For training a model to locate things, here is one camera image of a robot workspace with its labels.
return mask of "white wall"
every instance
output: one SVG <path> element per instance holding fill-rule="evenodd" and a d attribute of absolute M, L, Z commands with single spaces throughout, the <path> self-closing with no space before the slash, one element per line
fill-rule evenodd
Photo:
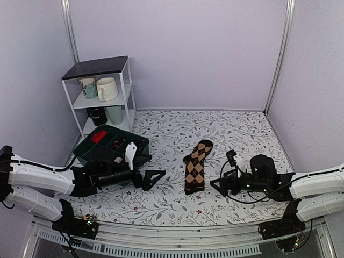
<path fill-rule="evenodd" d="M 60 81 L 73 65 L 61 1 L 0 5 L 0 148 L 11 145 L 22 157 L 62 166 L 78 130 Z M 23 255 L 31 219 L 20 207 L 0 204 L 1 258 Z"/>
<path fill-rule="evenodd" d="M 132 57 L 138 108 L 263 110 L 286 1 L 70 1 L 80 59 Z"/>
<path fill-rule="evenodd" d="M 344 2 L 296 1 L 281 80 L 269 115 L 295 171 L 344 162 Z M 326 221 L 344 257 L 344 213 Z"/>

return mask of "floral tablecloth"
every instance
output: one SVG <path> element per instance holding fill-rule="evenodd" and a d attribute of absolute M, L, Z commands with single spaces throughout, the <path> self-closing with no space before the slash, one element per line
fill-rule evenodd
<path fill-rule="evenodd" d="M 278 173 L 291 171 L 286 157 L 260 112 L 138 111 L 134 133 L 150 140 L 151 162 L 140 169 L 165 169 L 166 176 L 151 191 L 113 185 L 86 198 L 60 196 L 72 203 L 76 215 L 95 214 L 98 220 L 153 226 L 209 226 L 247 223 L 281 217 L 287 203 L 240 204 L 221 196 L 209 182 L 218 178 L 225 154 L 231 148 L 249 164 L 265 154 L 275 160 Z M 202 139 L 214 147 L 205 161 L 205 190 L 186 196 L 185 163 Z M 254 198 L 263 194 L 253 193 Z M 246 192 L 235 198 L 253 201 Z"/>

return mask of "metal pole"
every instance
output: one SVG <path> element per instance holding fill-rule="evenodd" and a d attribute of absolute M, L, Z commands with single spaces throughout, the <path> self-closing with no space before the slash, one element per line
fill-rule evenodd
<path fill-rule="evenodd" d="M 275 68 L 273 81 L 271 83 L 269 96 L 268 96 L 268 99 L 267 99 L 267 102 L 266 102 L 265 108 L 264 108 L 264 113 L 267 116 L 269 115 L 269 112 L 271 110 L 271 106 L 272 106 L 273 101 L 274 101 L 278 82 L 279 82 L 280 76 L 281 76 L 281 71 L 282 71 L 282 67 L 283 67 L 283 61 L 284 61 L 284 57 L 285 57 L 286 47 L 288 45 L 288 40 L 289 40 L 289 35 L 290 35 L 290 30 L 291 30 L 292 18 L 293 18 L 293 13 L 294 13 L 294 6 L 295 6 L 295 0 L 288 0 L 287 6 L 286 6 L 286 13 L 285 13 L 281 47 L 279 49 L 277 65 Z"/>
<path fill-rule="evenodd" d="M 78 63 L 79 62 L 79 54 L 77 52 L 73 23 L 71 21 L 69 0 L 61 0 L 61 3 L 62 3 L 64 25 L 66 26 L 66 32 L 67 32 L 67 38 L 68 38 L 71 56 L 73 58 L 74 63 Z"/>
<path fill-rule="evenodd" d="M 70 100 L 70 96 L 69 96 L 69 93 L 68 93 L 68 90 L 67 90 L 65 81 L 62 81 L 62 85 L 63 85 L 63 88 L 64 88 L 64 92 L 66 93 L 67 100 L 68 100 L 68 103 L 69 103 L 71 112 L 72 112 L 72 114 L 73 114 L 73 116 L 74 116 L 74 119 L 75 119 L 77 128 L 79 129 L 79 131 L 80 131 L 80 133 L 81 133 L 81 136 L 82 136 L 83 138 L 85 138 L 85 135 L 84 135 L 84 133 L 83 133 L 83 131 L 82 131 L 82 129 L 81 129 L 79 120 L 77 120 L 77 116 L 76 116 L 75 110 L 74 110 L 74 108 L 73 108 L 73 104 L 72 104 L 72 102 L 71 102 L 71 100 Z"/>
<path fill-rule="evenodd" d="M 127 115 L 128 129 L 129 129 L 129 131 L 131 131 L 131 128 L 130 128 L 129 109 L 128 109 L 128 102 L 127 102 L 126 93 L 125 93 L 123 73 L 119 73 L 119 79 L 120 79 L 120 85 L 121 85 L 121 88 L 122 88 L 122 94 L 123 94 L 123 100 L 124 100 L 125 114 Z"/>

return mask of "sock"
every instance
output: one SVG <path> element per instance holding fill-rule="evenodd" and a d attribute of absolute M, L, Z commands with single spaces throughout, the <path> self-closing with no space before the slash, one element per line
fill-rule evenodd
<path fill-rule="evenodd" d="M 190 155 L 184 157 L 187 164 L 185 170 L 185 194 L 204 190 L 204 160 L 211 152 L 213 143 L 210 140 L 202 140 L 193 149 Z"/>

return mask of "mug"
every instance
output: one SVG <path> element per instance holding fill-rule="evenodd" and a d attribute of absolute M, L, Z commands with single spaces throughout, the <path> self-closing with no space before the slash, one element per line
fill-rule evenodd
<path fill-rule="evenodd" d="M 101 102 L 109 101 L 118 96 L 118 90 L 114 78 L 107 77 L 97 81 L 98 97 Z"/>
<path fill-rule="evenodd" d="M 106 124 L 108 121 L 106 118 L 105 109 L 103 107 L 92 107 L 86 110 L 88 116 L 92 119 L 95 126 Z"/>
<path fill-rule="evenodd" d="M 121 106 L 109 106 L 106 108 L 106 111 L 113 125 L 119 125 L 122 123 L 123 115 Z"/>
<path fill-rule="evenodd" d="M 85 98 L 92 99 L 98 96 L 96 79 L 94 77 L 79 79 L 79 83 Z"/>

